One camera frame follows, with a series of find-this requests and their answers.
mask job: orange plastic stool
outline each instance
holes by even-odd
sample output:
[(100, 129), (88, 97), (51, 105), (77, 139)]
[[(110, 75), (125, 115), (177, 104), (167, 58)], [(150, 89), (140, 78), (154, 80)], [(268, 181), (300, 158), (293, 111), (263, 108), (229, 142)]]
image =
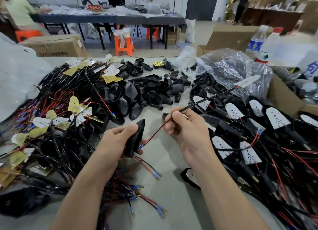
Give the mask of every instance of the orange plastic stool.
[(118, 30), (118, 24), (115, 23), (115, 28), (116, 30)]
[(119, 51), (126, 51), (128, 52), (129, 56), (133, 55), (133, 51), (135, 51), (135, 48), (133, 46), (133, 40), (130, 36), (130, 38), (126, 38), (126, 43), (124, 48), (120, 47), (120, 39), (118, 38), (118, 36), (115, 36), (115, 49), (116, 49), (116, 55), (119, 55)]
[[(160, 40), (160, 35), (158, 32), (158, 27), (155, 27), (155, 33), (152, 36), (156, 36), (157, 41)], [(146, 35), (146, 39), (150, 40), (150, 28), (147, 28), (147, 35)]]
[(16, 31), (16, 37), (18, 42), (23, 42), (26, 39), (35, 37), (35, 36), (43, 36), (40, 31)]

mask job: light green shirt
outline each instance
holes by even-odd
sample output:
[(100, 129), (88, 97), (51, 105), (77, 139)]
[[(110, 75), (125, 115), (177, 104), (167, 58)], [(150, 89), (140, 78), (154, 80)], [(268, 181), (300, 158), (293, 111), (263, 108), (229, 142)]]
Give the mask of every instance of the light green shirt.
[(27, 0), (9, 0), (5, 4), (17, 26), (28, 26), (34, 23), (29, 15), (34, 14), (34, 10)]

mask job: brown desk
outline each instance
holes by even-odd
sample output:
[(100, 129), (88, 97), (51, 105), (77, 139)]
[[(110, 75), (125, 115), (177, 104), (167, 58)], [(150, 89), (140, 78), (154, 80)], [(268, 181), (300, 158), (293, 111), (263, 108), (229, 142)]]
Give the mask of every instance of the brown desk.
[(248, 8), (241, 21), (243, 25), (283, 27), (282, 34), (286, 34), (293, 30), (302, 15), (297, 12)]

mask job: dark gray door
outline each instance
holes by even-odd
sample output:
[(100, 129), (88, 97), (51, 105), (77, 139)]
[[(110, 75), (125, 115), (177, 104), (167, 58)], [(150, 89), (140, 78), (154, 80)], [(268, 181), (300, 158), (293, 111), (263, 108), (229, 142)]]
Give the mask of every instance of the dark gray door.
[(211, 21), (217, 0), (188, 0), (186, 19)]

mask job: blue bottle label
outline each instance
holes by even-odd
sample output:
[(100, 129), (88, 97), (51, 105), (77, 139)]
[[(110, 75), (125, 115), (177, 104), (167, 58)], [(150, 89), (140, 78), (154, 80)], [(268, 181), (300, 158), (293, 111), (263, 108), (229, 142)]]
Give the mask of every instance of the blue bottle label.
[(263, 42), (255, 42), (251, 40), (247, 49), (250, 51), (259, 51), (262, 44)]

